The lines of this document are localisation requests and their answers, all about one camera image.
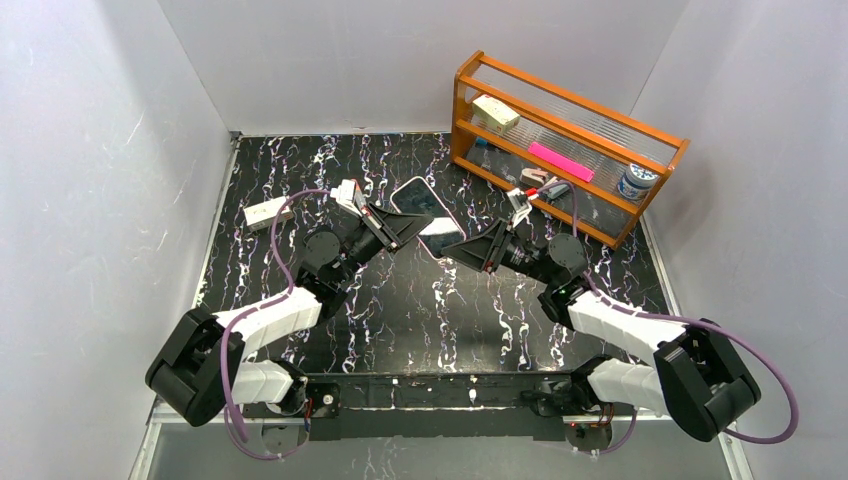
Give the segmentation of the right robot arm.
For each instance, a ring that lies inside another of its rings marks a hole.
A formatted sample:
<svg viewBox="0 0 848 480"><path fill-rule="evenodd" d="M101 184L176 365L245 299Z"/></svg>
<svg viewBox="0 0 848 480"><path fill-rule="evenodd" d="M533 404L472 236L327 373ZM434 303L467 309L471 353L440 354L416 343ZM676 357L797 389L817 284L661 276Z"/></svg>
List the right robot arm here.
<svg viewBox="0 0 848 480"><path fill-rule="evenodd" d="M590 408L623 403L670 416L690 437L714 439L762 398L761 389L730 340L716 324L655 319L593 290L579 241L555 236L537 248L504 220L487 230L493 259L487 273L504 266L544 283L538 300L549 320L600 338L634 355L628 363L597 355L572 370L562 386L541 387L533 397Z"/></svg>

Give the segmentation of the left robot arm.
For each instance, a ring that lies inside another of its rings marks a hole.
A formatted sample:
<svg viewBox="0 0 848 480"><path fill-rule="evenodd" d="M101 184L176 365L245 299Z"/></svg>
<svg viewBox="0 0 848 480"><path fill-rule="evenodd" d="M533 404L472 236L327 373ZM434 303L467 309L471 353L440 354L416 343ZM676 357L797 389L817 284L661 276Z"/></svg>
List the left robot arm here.
<svg viewBox="0 0 848 480"><path fill-rule="evenodd" d="M392 212L373 203L360 209L346 238L327 227L316 229L281 293L234 310L186 311L152 360L146 386L190 425L202 426L223 413L245 439L242 406L292 400L301 408L294 390L306 380L291 364L251 362L249 356L334 316L347 301L348 282L381 252L455 229L443 217Z"/></svg>

